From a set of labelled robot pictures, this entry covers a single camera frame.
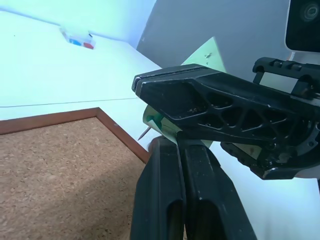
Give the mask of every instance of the cork board frame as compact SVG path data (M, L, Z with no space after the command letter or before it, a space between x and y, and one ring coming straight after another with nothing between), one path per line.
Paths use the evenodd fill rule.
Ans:
M89 118L97 118L143 163L146 164L148 162L150 154L99 107L0 120L0 135L12 134Z

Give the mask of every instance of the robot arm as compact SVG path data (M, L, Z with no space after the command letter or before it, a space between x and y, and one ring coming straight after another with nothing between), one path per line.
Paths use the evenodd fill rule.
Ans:
M190 64L135 77L132 89L190 139L222 148L264 180L320 165L320 67L263 57L253 82Z

